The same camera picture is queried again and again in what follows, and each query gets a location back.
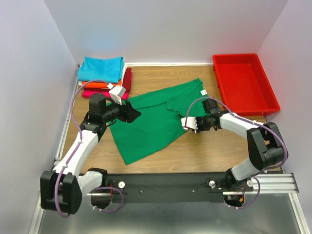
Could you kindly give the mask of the green t shirt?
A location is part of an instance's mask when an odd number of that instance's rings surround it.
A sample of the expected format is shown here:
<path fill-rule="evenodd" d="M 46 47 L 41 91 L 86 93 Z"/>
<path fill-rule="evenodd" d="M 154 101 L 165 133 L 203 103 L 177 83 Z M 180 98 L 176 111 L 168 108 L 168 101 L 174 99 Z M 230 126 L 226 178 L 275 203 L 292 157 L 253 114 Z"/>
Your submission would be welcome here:
<path fill-rule="evenodd" d="M 154 154 L 182 136 L 185 133 L 182 118 L 204 116 L 198 101 L 203 89 L 203 82 L 197 78 L 130 98 L 132 107 L 141 112 L 141 116 L 132 123 L 118 120 L 111 126 L 124 163 L 129 165 Z"/>

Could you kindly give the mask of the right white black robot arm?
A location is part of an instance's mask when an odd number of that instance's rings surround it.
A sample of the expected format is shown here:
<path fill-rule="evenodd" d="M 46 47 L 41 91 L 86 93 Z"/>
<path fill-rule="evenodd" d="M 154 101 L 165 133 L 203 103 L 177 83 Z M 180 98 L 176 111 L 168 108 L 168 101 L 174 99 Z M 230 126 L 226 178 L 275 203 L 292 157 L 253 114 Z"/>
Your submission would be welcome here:
<path fill-rule="evenodd" d="M 224 185 L 228 190 L 237 190 L 246 179 L 280 167 L 288 159 L 288 150 L 275 123 L 251 121 L 229 109 L 222 111 L 214 98 L 200 100 L 205 116 L 195 117 L 196 132 L 225 129 L 247 140 L 248 157 L 225 173 Z"/>

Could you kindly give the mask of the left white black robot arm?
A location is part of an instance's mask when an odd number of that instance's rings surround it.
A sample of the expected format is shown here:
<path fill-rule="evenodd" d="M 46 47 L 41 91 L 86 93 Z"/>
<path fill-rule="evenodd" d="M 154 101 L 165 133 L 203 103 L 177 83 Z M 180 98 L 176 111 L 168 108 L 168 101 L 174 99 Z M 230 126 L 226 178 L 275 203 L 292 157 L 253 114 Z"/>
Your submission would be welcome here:
<path fill-rule="evenodd" d="M 128 100 L 118 103 L 103 94 L 91 95 L 89 110 L 78 126 L 73 145 L 61 162 L 40 177 L 40 206 L 67 218 L 79 210 L 83 197 L 91 191 L 112 190 L 106 170 L 91 168 L 83 176 L 79 175 L 80 171 L 107 127 L 116 120 L 132 123 L 139 116 L 141 112 Z"/>

